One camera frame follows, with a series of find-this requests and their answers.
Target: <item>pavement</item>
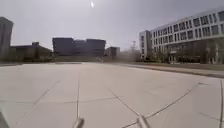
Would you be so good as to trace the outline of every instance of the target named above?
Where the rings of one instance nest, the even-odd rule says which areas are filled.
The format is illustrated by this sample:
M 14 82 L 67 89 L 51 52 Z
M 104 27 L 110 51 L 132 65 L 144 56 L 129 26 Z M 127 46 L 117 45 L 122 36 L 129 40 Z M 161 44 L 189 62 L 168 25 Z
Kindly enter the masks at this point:
M 223 127 L 220 78 L 97 63 L 0 67 L 0 109 L 10 128 Z
M 185 74 L 192 74 L 192 75 L 224 78 L 224 70 L 223 69 L 208 70 L 208 69 L 193 69 L 193 68 L 175 67 L 175 65 L 178 66 L 180 64 L 170 64 L 170 65 L 174 65 L 173 67 L 142 65 L 142 64 L 125 64 L 125 63 L 114 63 L 114 64 L 126 66 L 126 67 L 143 68 L 143 69 L 151 69 L 151 70 L 166 71 L 166 72 L 176 72 L 176 73 L 185 73 Z

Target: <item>building facade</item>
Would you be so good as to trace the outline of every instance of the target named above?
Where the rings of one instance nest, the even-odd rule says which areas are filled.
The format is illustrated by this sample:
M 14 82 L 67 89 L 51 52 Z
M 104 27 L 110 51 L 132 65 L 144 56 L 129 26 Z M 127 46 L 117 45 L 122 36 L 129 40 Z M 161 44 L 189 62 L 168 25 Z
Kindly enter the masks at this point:
M 39 42 L 11 46 L 7 59 L 16 62 L 47 62 L 52 60 L 52 50 L 39 45 Z
M 224 63 L 224 7 L 180 19 L 150 33 L 153 53 L 167 55 L 171 62 L 197 58 L 202 63 Z
M 151 33 L 150 31 L 143 31 L 139 34 L 140 42 L 140 53 L 142 59 L 150 58 L 152 55 L 152 42 L 151 42 Z
M 105 40 L 73 38 L 53 38 L 53 49 L 56 56 L 93 56 L 103 57 Z
M 114 60 L 117 59 L 120 53 L 119 47 L 109 47 L 105 50 L 105 58 Z
M 11 43 L 13 22 L 0 17 L 0 60 L 7 58 Z

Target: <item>building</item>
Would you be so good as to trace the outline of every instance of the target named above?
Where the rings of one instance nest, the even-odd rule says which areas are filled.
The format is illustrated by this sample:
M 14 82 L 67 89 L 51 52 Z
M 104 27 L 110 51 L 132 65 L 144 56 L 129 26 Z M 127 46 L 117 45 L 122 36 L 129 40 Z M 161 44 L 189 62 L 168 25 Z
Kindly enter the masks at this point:
M 13 22 L 0 17 L 0 60 L 7 58 L 11 43 Z
M 167 56 L 171 62 L 224 63 L 224 7 L 163 25 L 149 35 L 151 38 L 145 38 L 140 33 L 140 48 L 145 49 L 141 41 L 146 39 L 154 55 Z
M 39 42 L 32 45 L 11 46 L 9 61 L 16 62 L 46 62 L 52 60 L 52 50 L 42 47 Z
M 152 55 L 152 42 L 150 31 L 143 31 L 139 34 L 140 53 L 142 59 L 150 58 Z
M 120 53 L 119 47 L 109 47 L 105 50 L 105 57 L 110 59 L 116 59 Z
M 105 40 L 98 39 L 53 38 L 52 41 L 55 56 L 103 57 L 106 45 Z

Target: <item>window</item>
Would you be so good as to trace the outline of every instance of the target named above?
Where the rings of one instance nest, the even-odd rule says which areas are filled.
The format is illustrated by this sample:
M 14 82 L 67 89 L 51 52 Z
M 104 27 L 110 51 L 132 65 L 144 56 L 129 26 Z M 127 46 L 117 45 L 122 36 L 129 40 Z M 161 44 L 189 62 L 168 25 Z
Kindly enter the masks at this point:
M 218 25 L 212 26 L 212 35 L 218 35 L 218 34 L 219 34 Z
M 163 44 L 165 44 L 165 42 L 166 42 L 166 41 L 165 41 L 165 37 L 163 37 Z
M 169 36 L 169 42 L 173 42 L 173 35 Z
M 173 28 L 174 28 L 174 32 L 177 32 L 178 31 L 178 25 L 177 24 L 174 25 Z
M 180 40 L 180 34 L 179 33 L 177 34 L 177 39 Z
M 179 28 L 180 28 L 180 30 L 184 30 L 185 29 L 185 22 L 180 23 Z
M 189 28 L 188 21 L 186 21 L 186 27 L 187 27 L 187 29 Z
M 165 37 L 165 43 L 168 43 L 168 36 Z
M 174 34 L 174 40 L 177 41 L 177 34 Z
M 193 39 L 193 31 L 192 30 L 187 32 L 187 37 L 188 37 L 188 39 Z
M 210 21 L 211 24 L 213 23 L 212 15 L 209 15 L 209 21 Z
M 189 26 L 190 26 L 190 28 L 192 28 L 192 23 L 191 23 L 191 20 L 189 20 Z
M 172 26 L 170 26 L 170 32 L 171 32 L 171 33 L 173 32 Z
M 198 29 L 195 29 L 195 37 L 198 38 Z
M 211 35 L 209 27 L 202 28 L 202 32 L 203 32 L 203 36 L 210 36 Z
M 203 17 L 200 17 L 201 19 L 201 25 L 206 25 L 208 24 L 208 16 L 203 16 Z
M 141 41 L 144 41 L 144 36 L 141 36 Z
M 201 29 L 198 29 L 198 36 L 201 37 Z
M 187 34 L 186 34 L 186 32 L 182 32 L 182 33 L 180 33 L 180 39 L 181 39 L 181 40 L 186 40 L 186 39 L 187 39 Z
M 224 34 L 224 24 L 221 24 L 221 31 L 222 31 L 222 34 Z
M 217 18 L 216 18 L 215 13 L 213 13 L 213 19 L 214 19 L 214 23 L 216 23 L 217 22 Z
M 194 26 L 195 26 L 195 27 L 200 26 L 199 18 L 194 19 L 193 22 L 194 22 Z
M 219 12 L 220 21 L 224 21 L 224 11 Z
M 165 35 L 167 34 L 167 28 L 164 29 Z

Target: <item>distant building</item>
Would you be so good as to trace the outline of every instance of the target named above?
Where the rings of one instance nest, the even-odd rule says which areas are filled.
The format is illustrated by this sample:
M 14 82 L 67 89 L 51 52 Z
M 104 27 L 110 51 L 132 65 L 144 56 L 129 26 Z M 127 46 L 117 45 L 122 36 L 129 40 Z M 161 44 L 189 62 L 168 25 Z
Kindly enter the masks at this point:
M 140 44 L 140 53 L 141 58 L 146 59 L 150 58 L 152 55 L 152 43 L 151 43 L 151 33 L 150 31 L 143 31 L 139 34 L 139 44 Z
M 106 44 L 105 40 L 98 39 L 53 38 L 52 41 L 55 56 L 103 57 Z
M 119 47 L 109 47 L 105 50 L 105 57 L 110 59 L 116 59 L 120 53 Z
M 6 59 L 9 53 L 13 22 L 0 17 L 0 60 Z
M 34 42 L 32 45 L 11 46 L 8 59 L 19 62 L 50 61 L 52 50 L 40 46 L 39 42 Z
M 171 62 L 198 59 L 201 63 L 224 63 L 224 7 L 180 19 L 147 33 L 150 38 L 140 33 L 144 57 L 145 42 L 150 42 L 147 53 L 152 49 L 154 55 L 167 56 Z

